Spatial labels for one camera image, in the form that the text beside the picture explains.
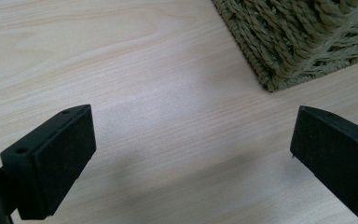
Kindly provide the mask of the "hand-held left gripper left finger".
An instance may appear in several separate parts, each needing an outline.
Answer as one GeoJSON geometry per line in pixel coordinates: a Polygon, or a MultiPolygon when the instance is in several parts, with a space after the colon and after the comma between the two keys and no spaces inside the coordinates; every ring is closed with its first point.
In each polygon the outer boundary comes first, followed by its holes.
{"type": "Polygon", "coordinates": [[[96,151],[90,105],[64,109],[1,153],[25,220],[54,215],[96,151]]]}

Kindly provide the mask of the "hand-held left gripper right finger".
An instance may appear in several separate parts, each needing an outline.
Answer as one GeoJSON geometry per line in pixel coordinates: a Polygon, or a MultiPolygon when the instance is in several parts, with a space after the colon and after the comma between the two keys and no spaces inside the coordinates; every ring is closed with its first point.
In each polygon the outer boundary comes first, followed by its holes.
{"type": "Polygon", "coordinates": [[[290,151],[358,216],[358,125],[302,105],[290,151]]]}

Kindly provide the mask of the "green woven basket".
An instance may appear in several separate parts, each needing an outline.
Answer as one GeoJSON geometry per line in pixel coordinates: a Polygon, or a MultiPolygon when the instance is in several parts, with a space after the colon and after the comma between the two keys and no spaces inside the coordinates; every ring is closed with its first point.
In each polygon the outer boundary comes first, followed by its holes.
{"type": "Polygon", "coordinates": [[[358,0],[212,0],[268,91],[358,63],[358,0]]]}

